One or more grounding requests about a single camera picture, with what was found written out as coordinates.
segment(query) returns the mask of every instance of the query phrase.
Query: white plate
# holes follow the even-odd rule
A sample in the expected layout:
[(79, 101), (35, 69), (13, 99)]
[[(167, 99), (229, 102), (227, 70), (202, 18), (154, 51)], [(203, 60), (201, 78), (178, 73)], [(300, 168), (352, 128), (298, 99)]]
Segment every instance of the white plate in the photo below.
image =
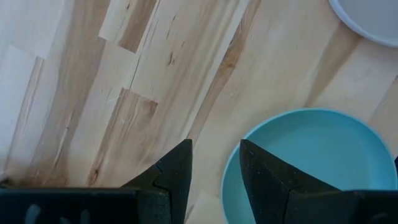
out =
[(337, 16), (363, 37), (398, 47), (398, 0), (329, 0)]

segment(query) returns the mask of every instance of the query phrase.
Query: turquoise plate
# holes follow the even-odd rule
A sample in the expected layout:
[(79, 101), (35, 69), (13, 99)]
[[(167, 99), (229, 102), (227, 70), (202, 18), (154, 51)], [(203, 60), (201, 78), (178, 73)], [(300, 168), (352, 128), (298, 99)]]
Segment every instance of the turquoise plate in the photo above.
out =
[[(257, 125), (244, 137), (285, 162), (341, 190), (397, 189), (388, 147), (366, 124), (328, 109), (288, 111)], [(230, 155), (221, 184), (229, 224), (255, 223), (239, 166)]]

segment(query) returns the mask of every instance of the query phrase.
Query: wood grain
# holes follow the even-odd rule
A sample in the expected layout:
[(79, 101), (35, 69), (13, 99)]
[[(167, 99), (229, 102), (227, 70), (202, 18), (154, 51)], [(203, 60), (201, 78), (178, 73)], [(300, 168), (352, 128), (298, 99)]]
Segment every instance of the wood grain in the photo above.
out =
[(342, 22), (331, 37), (315, 69), (315, 80), (304, 106), (311, 106), (318, 95), (325, 90), (338, 69), (346, 63), (355, 50), (361, 37), (346, 27)]
[(224, 223), (223, 208), (219, 198), (201, 193), (185, 223)]
[(99, 36), (136, 53), (157, 0), (112, 0)]
[(37, 81), (29, 83), (28, 88), (33, 91), (27, 91), (25, 94), (25, 99), (30, 101), (27, 102), (21, 114), (24, 114), (26, 119), (19, 120), (22, 123), (18, 124), (18, 130), (14, 134), (6, 167), (7, 175), (17, 184), (21, 184), (25, 179), (52, 107), (72, 10), (73, 2), (67, 1), (49, 57), (42, 62), (38, 74), (35, 73)]
[(254, 15), (257, 12), (259, 4), (260, 0), (251, 0), (249, 2), (243, 18), (235, 31), (234, 37), (229, 43), (228, 50), (226, 51), (223, 61), (217, 69), (217, 73), (210, 85), (203, 103), (200, 106), (199, 112), (196, 115), (188, 134), (188, 138), (192, 139), (194, 143), (198, 139), (200, 131), (205, 124), (207, 116), (209, 115), (214, 102), (235, 69), (235, 66), (242, 54), (251, 24), (254, 19)]
[(312, 106), (343, 110), (368, 122), (397, 76), (397, 61), (395, 49), (363, 39)]
[(26, 177), (34, 185), (67, 183), (67, 149), (100, 65), (105, 41), (98, 33), (108, 4), (75, 2), (52, 108)]
[[(162, 14), (162, 3), (159, 17), (166, 16)], [(243, 1), (184, 2), (181, 14), (167, 14), (171, 16), (168, 29), (160, 28), (170, 21), (155, 17), (158, 24), (152, 27), (159, 30), (144, 46), (131, 87), (159, 104), (151, 132), (154, 141), (148, 145), (150, 153), (145, 163), (156, 161), (187, 137), (246, 6)], [(164, 45), (160, 51), (156, 44), (160, 41), (173, 44)]]
[(0, 69), (0, 166), (4, 169), (36, 57), (9, 46)]
[(381, 135), (390, 148), (391, 154), (398, 156), (398, 79), (396, 78), (371, 117), (370, 125)]
[(121, 90), (90, 169), (89, 186), (120, 186), (125, 184), (121, 180), (129, 180), (139, 174), (135, 170), (146, 154), (147, 135), (156, 106), (157, 103), (129, 90)]
[(86, 186), (121, 88), (129, 88), (137, 55), (107, 42), (68, 154), (68, 185)]
[(136, 52), (147, 27), (150, 15), (155, 8), (156, 0), (138, 0), (129, 24), (124, 31), (119, 45), (127, 50)]

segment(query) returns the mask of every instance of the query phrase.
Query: light wood surface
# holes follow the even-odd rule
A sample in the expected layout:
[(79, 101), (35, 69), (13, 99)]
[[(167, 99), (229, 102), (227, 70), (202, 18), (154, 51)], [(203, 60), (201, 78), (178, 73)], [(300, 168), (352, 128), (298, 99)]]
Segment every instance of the light wood surface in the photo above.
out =
[(349, 30), (327, 0), (15, 0), (0, 12), (0, 166), (21, 185), (117, 187), (192, 138), (187, 223), (221, 223), (235, 145), (300, 107), (352, 114), (398, 155), (398, 50)]

